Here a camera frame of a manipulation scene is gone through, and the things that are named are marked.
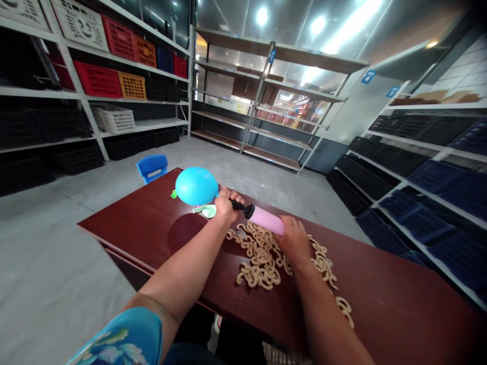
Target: balloon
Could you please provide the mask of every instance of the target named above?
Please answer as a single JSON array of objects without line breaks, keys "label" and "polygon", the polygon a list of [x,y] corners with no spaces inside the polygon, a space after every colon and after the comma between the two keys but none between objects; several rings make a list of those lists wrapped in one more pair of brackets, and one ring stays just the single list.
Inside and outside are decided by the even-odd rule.
[{"label": "balloon", "polygon": [[179,174],[176,192],[186,204],[205,205],[218,196],[218,183],[208,170],[190,167]]}]

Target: small blue chair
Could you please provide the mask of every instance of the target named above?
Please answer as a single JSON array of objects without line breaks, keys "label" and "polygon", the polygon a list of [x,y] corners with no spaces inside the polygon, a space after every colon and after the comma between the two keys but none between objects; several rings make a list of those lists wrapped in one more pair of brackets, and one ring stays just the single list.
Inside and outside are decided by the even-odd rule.
[{"label": "small blue chair", "polygon": [[137,168],[147,185],[167,173],[167,157],[166,155],[144,157],[137,162]]}]

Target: floral sleeve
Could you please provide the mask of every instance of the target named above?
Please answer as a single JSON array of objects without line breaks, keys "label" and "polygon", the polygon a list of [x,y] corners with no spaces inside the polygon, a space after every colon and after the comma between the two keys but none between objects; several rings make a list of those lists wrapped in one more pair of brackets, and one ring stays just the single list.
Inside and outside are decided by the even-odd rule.
[{"label": "floral sleeve", "polygon": [[147,308],[130,308],[112,319],[68,365],[157,365],[162,346],[162,323]]}]

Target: gray floor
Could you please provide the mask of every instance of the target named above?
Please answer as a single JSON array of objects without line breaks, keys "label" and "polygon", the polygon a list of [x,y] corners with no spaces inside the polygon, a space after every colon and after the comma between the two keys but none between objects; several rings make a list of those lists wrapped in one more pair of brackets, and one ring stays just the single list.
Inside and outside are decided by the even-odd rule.
[{"label": "gray floor", "polygon": [[169,169],[200,166],[235,190],[370,243],[322,175],[300,176],[182,137],[77,176],[0,198],[1,363],[64,363],[134,294],[76,223],[143,186],[136,161],[164,153]]}]

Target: blue label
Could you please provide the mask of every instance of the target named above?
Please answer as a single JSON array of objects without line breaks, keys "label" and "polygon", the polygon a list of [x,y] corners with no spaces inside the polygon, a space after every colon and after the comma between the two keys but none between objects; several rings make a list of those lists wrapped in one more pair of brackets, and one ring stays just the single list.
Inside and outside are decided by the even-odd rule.
[{"label": "blue label", "polygon": [[362,84],[370,84],[370,82],[372,81],[372,79],[374,78],[374,76],[375,76],[376,73],[377,73],[377,71],[374,71],[374,70],[367,71],[367,73],[365,74],[365,76],[362,79],[361,83]]},{"label": "blue label", "polygon": [[400,86],[393,86],[389,92],[387,93],[387,97],[394,97],[394,95],[396,95],[396,93],[399,91],[401,87]]}]

